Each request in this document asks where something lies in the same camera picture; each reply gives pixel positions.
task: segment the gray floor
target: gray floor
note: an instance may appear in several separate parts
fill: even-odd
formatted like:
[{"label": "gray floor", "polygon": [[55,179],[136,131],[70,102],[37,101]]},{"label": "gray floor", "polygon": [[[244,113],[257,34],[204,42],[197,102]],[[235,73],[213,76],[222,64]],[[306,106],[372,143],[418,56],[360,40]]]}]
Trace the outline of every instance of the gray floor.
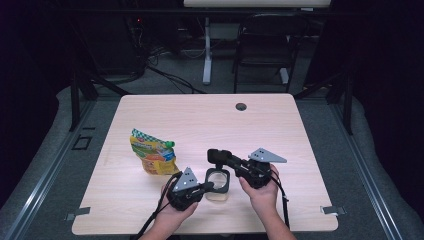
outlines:
[{"label": "gray floor", "polygon": [[[214,48],[212,83],[209,86],[202,84],[204,56],[193,58],[184,54],[180,56],[163,54],[159,56],[156,68],[182,77],[207,93],[231,93],[232,52],[227,48],[220,48],[224,45],[225,43],[219,43]],[[302,89],[314,46],[313,41],[305,41],[302,46],[290,91],[293,94]],[[198,53],[187,51],[190,56],[199,55]],[[140,79],[119,86],[134,94],[181,94],[170,81],[149,70],[146,70]],[[82,100],[85,111],[82,122],[74,133],[68,132],[71,123],[70,90],[65,89],[58,94],[60,109],[55,122],[26,174],[0,211],[0,239],[128,239],[128,236],[75,236],[71,232],[72,221],[64,220],[68,213],[73,213],[79,207],[119,102],[119,97],[105,87],[97,86],[97,89],[100,93],[98,101]],[[250,92],[258,89],[246,86],[240,90]],[[340,126],[339,106],[327,105],[322,98],[323,93],[325,90],[306,100],[299,100],[297,105],[332,203],[344,206],[347,214],[338,217],[339,228],[336,231],[295,233],[296,237],[298,239],[422,239],[424,236],[422,222],[399,196],[379,164],[360,103],[354,101],[352,116],[354,135],[348,136]],[[72,150],[79,134],[92,137],[87,150]],[[355,152],[355,148],[359,149],[359,154]],[[383,201],[376,202],[375,196],[369,191],[367,187],[370,184],[369,179],[363,178],[358,158],[366,164],[372,175],[372,184],[378,187],[378,193],[381,194]],[[34,190],[39,190],[38,192],[43,192],[45,195],[37,195],[38,192]],[[29,201],[32,197],[39,201],[37,203]],[[378,211],[382,206],[386,207],[389,216],[393,217],[393,221],[388,220],[395,224],[398,230],[395,234],[390,234],[385,227],[385,220]],[[231,237],[184,236],[183,239],[231,239]]]}]

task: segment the wooden table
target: wooden table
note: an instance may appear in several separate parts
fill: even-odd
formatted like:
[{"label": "wooden table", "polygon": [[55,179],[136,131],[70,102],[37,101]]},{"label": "wooden table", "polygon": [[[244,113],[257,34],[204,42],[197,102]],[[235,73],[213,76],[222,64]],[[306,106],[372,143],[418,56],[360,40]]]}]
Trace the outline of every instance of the wooden table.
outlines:
[{"label": "wooden table", "polygon": [[[237,103],[247,109],[237,110]],[[259,147],[278,154],[288,161],[275,165],[290,200],[291,230],[332,231],[338,226],[335,216],[320,211],[332,204],[291,95],[144,95],[121,99],[81,202],[90,213],[76,217],[74,234],[136,234],[155,210],[169,176],[143,170],[129,143],[133,128],[175,141],[178,167],[191,167],[202,183],[214,167],[207,161],[210,148],[243,159]],[[177,234],[264,232],[234,171],[224,169],[231,173],[229,198],[213,202],[204,197]],[[277,204],[283,216],[281,193]]]}]

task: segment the finger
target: finger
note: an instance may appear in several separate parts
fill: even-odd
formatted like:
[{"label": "finger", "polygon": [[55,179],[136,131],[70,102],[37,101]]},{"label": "finger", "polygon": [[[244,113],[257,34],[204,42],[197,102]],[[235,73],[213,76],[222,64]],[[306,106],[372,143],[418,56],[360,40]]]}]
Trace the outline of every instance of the finger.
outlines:
[{"label": "finger", "polygon": [[249,183],[246,181],[246,179],[244,179],[243,177],[239,177],[239,182],[240,182],[241,188],[247,193],[247,195],[249,195],[251,187]]},{"label": "finger", "polygon": [[270,164],[270,167],[271,167],[271,170],[272,170],[272,175],[275,175],[274,177],[278,177],[278,175],[280,174],[279,172],[278,172],[278,169],[274,166],[274,164]]}]

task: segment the dark background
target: dark background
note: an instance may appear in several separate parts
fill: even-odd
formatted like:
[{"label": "dark background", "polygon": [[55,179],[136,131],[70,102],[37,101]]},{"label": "dark background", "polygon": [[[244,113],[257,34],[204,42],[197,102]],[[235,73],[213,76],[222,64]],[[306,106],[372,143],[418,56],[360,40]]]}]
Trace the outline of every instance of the dark background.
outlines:
[{"label": "dark background", "polygon": [[[1,205],[49,130],[58,109],[55,95],[70,85],[75,62],[94,72],[99,68],[90,57],[99,45],[84,45],[68,22],[41,6],[29,0],[1,3]],[[376,153],[403,198],[424,220],[424,9],[411,0],[338,0],[332,9],[371,15],[327,21],[306,83],[352,70],[354,96],[364,106]],[[107,24],[99,29],[108,26],[122,30]],[[128,36],[119,37],[120,44],[110,47],[105,40],[105,46],[111,52],[127,49],[115,57],[127,57],[131,62],[125,66],[133,68],[104,61],[103,70],[137,70],[137,52],[127,45]]]}]

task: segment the table leg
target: table leg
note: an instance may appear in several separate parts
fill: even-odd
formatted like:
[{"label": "table leg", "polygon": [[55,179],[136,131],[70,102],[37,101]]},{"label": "table leg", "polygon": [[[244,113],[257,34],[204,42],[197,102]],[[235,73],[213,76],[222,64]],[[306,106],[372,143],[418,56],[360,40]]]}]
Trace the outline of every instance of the table leg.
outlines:
[{"label": "table leg", "polygon": [[211,57],[211,38],[210,38],[210,25],[209,18],[205,20],[205,67],[203,69],[203,84],[211,84],[211,70],[212,70],[212,57]]}]

